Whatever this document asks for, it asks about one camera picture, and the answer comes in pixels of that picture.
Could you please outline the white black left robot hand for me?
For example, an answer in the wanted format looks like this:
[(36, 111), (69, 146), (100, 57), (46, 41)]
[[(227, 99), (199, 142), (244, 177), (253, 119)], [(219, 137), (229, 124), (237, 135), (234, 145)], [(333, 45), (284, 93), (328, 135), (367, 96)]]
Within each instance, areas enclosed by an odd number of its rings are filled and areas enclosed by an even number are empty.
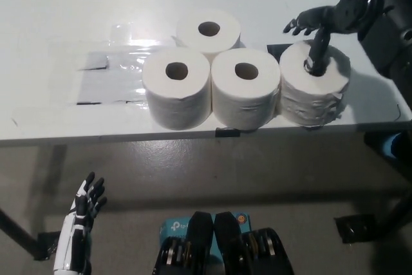
[(91, 231), (106, 204), (104, 179), (91, 172), (81, 183), (66, 215), (53, 266), (54, 274), (91, 274)]

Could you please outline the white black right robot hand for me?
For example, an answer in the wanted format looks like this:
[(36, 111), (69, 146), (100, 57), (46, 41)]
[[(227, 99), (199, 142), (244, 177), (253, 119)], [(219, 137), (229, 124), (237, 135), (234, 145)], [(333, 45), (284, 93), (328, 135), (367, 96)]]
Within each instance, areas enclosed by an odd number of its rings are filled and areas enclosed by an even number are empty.
[(326, 52), (333, 33), (359, 33), (375, 18), (381, 0), (339, 0), (334, 6), (320, 6), (301, 12), (284, 28), (283, 32), (298, 35), (303, 32), (316, 35), (304, 69), (313, 76), (320, 77), (326, 71)]

